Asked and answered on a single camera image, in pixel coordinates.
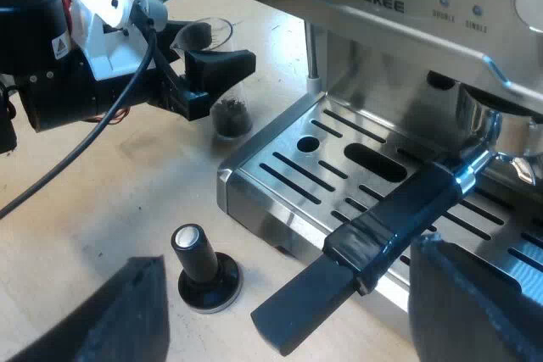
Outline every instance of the white robot bracket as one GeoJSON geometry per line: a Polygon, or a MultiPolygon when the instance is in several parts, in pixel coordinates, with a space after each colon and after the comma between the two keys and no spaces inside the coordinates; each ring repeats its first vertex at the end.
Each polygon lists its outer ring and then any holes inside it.
{"type": "Polygon", "coordinates": [[[134,4],[153,19],[157,31],[164,30],[168,11],[160,0],[72,0],[71,36],[97,81],[133,74],[143,59],[147,42],[130,20],[134,4]],[[104,23],[119,30],[104,33],[104,23]]]}

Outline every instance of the espresso tamper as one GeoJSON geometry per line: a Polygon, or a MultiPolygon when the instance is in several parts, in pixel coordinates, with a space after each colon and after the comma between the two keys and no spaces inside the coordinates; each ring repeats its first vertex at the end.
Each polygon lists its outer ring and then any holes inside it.
{"type": "Polygon", "coordinates": [[[201,226],[177,228],[171,246],[183,267],[179,294],[191,309],[213,314],[233,303],[242,286],[241,269],[227,254],[214,252],[201,226]]]}

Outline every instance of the wooden work surface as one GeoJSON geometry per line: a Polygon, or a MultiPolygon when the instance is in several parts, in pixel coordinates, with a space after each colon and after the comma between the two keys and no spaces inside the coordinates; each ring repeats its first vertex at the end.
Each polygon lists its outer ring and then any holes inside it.
{"type": "MultiPolygon", "coordinates": [[[[299,19],[250,0],[170,0],[167,6],[171,19],[231,20],[238,48],[256,53],[257,72],[244,83],[255,119],[253,133],[305,92],[299,19]]],[[[2,206],[91,130],[91,125],[78,123],[36,134],[19,99],[13,100],[19,112],[14,121],[19,146],[0,156],[2,206]]],[[[0,221],[0,359],[58,323],[128,258],[163,254],[169,361],[283,360],[259,337],[249,313],[303,266],[217,207],[216,169],[241,142],[217,141],[210,118],[189,123],[138,106],[0,221]],[[170,239],[176,227],[188,222],[203,226],[215,250],[233,256],[244,271],[239,298],[218,315],[195,314],[177,293],[181,266],[170,239]]],[[[410,343],[351,299],[286,360],[412,361],[417,356],[410,343]]]]}

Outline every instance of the drip tray grate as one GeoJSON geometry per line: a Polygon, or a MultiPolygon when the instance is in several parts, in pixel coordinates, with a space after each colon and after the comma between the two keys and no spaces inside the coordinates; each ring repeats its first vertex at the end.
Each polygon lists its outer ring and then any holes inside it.
{"type": "MultiPolygon", "coordinates": [[[[324,97],[245,162],[241,172],[326,235],[371,208],[433,156],[407,137],[324,97]]],[[[543,220],[537,208],[483,178],[425,233],[438,231],[489,272],[543,304],[543,220]]],[[[407,249],[389,272],[408,284],[409,264],[407,249]]]]}

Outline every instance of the portafilter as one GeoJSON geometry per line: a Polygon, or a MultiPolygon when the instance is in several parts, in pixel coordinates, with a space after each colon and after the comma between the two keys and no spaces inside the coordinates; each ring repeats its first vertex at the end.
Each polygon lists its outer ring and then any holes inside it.
{"type": "Polygon", "coordinates": [[[370,293],[392,263],[475,187],[493,160],[511,164],[531,185],[543,181],[543,120],[490,94],[460,85],[456,118],[466,132],[445,153],[380,203],[327,236],[321,255],[251,317],[281,355],[290,354],[355,291],[370,293]]]}

